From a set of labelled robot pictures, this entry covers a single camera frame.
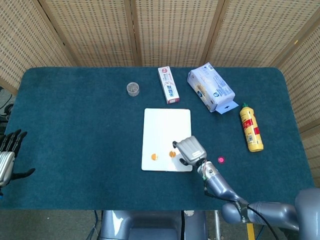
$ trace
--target floor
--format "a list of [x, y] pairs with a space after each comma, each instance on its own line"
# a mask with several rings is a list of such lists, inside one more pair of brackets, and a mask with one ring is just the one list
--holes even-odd
[[[0, 91], [0, 107], [4, 105], [11, 94], [6, 90]], [[6, 105], [14, 103], [12, 96]], [[5, 106], [0, 109], [0, 115], [4, 114]], [[98, 212], [99, 222], [92, 239], [96, 239], [101, 225], [101, 211]], [[215, 239], [214, 213], [208, 211], [207, 224], [209, 238]], [[0, 239], [6, 240], [85, 240], [95, 223], [95, 215], [92, 210], [0, 210]], [[254, 231], [257, 237], [262, 226], [255, 225]], [[220, 217], [221, 240], [247, 240], [248, 233], [245, 224], [231, 225]], [[286, 240], [285, 235], [278, 229], [275, 231], [280, 240]], [[260, 240], [272, 240], [271, 231], [264, 228]]]

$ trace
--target robotic hand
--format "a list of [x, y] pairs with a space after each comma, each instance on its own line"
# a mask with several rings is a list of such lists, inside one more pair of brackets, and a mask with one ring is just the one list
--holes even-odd
[[[299, 231], [301, 240], [320, 240], [320, 189], [310, 188], [300, 191], [295, 199], [295, 207], [279, 202], [248, 203], [240, 197], [222, 177], [212, 162], [207, 160], [206, 150], [194, 137], [188, 137], [180, 142], [174, 141], [184, 165], [197, 167], [197, 172], [204, 182], [204, 194], [220, 200], [228, 201], [222, 206], [222, 217], [227, 223], [254, 223], [270, 225]], [[208, 193], [207, 186], [214, 195]]]
[[15, 159], [21, 146], [21, 142], [27, 132], [21, 133], [21, 129], [3, 135], [0, 138], [0, 198], [3, 197], [1, 189], [9, 184], [11, 180], [23, 179], [34, 173], [35, 168], [23, 173], [13, 173]]

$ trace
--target woven room divider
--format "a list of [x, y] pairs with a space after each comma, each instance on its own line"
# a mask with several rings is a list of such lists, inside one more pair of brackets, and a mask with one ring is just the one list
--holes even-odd
[[277, 67], [320, 186], [319, 0], [3, 0], [0, 84], [39, 66]]

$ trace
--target white box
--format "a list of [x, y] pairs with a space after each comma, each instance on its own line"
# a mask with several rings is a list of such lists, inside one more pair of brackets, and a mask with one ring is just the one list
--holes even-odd
[[162, 89], [165, 95], [166, 103], [172, 104], [179, 102], [180, 97], [176, 84], [169, 66], [159, 67], [158, 74], [161, 81]]
[[238, 106], [236, 94], [209, 62], [191, 70], [187, 81], [211, 113], [224, 114]]

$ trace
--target metal pole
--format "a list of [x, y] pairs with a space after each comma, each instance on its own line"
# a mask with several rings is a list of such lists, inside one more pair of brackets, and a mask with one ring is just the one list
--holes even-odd
[[220, 220], [219, 220], [218, 210], [214, 210], [214, 222], [215, 222], [215, 240], [221, 240]]

